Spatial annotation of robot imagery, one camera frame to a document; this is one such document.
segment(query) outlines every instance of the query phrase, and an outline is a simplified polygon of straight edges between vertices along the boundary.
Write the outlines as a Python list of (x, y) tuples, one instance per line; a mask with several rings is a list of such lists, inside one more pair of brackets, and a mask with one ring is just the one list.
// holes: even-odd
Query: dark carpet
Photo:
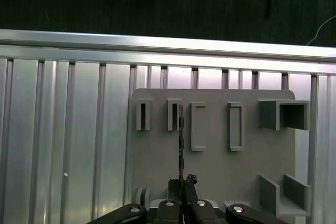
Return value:
[[(336, 0), (0, 0), (0, 28), (305, 45)], [(336, 20), (312, 43), (336, 46)]]

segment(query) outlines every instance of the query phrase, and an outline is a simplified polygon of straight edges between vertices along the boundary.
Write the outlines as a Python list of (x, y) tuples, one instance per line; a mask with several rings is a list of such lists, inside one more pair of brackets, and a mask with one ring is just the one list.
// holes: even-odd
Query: metal screw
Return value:
[(204, 207), (204, 206), (205, 206), (205, 202), (202, 201), (202, 200), (199, 200), (199, 201), (197, 202), (197, 204), (198, 204), (200, 207)]
[(234, 207), (233, 210), (235, 212), (243, 212), (244, 211), (243, 208), (241, 208), (241, 207)]
[(131, 209), (131, 212), (139, 212), (139, 211), (140, 211), (140, 209), (137, 208), (137, 207), (134, 207), (134, 208)]

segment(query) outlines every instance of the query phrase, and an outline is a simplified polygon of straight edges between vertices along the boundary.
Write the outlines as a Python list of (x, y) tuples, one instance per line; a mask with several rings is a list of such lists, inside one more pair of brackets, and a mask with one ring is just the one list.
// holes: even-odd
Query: aluminum profile wall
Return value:
[(198, 88), (289, 89), (310, 100), (311, 131), (296, 131), (296, 177), (313, 186), (308, 222), (334, 224), (332, 55), (336, 49), (0, 30), (0, 222), (86, 223), (129, 202), (133, 90)]

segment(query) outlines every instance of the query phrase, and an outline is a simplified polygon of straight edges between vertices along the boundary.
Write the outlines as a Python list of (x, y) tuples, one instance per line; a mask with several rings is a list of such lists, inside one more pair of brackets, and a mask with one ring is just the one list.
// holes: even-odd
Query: rectangular slot holder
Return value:
[(259, 203), (276, 217), (310, 216), (311, 187), (284, 174), (283, 195), (280, 186), (264, 175), (260, 178)]
[(140, 99), (136, 102), (137, 117), (136, 117), (136, 130), (140, 131), (145, 129), (149, 131), (151, 129), (151, 100), (152, 99)]
[(195, 152), (205, 151), (206, 149), (206, 131), (204, 130), (204, 118), (197, 115), (200, 109), (206, 107), (206, 102), (191, 103), (191, 150)]
[(261, 128), (280, 131), (282, 127), (310, 129), (309, 101), (258, 100)]
[(178, 130), (179, 121), (177, 118), (178, 107), (182, 104), (182, 99), (179, 98), (167, 98), (168, 104), (168, 131)]
[(241, 102), (227, 104), (227, 145), (231, 152), (245, 148), (245, 106)]

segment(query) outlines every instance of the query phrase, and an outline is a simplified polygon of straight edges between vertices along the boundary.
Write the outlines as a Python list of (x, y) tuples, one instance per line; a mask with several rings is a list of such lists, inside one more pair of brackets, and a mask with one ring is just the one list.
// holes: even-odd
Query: white cable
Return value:
[(309, 41), (309, 42), (306, 44), (306, 46), (309, 46), (314, 40), (316, 40), (316, 38), (317, 38), (317, 36), (319, 35), (319, 32), (320, 32), (320, 30), (322, 29), (322, 27), (323, 27), (326, 23), (328, 23), (329, 21), (332, 21), (334, 18), (336, 18), (336, 15), (333, 16), (333, 17), (331, 17), (331, 18), (329, 18), (327, 21), (325, 21), (325, 22), (319, 27), (319, 29), (317, 30), (314, 39), (312, 39), (311, 41)]

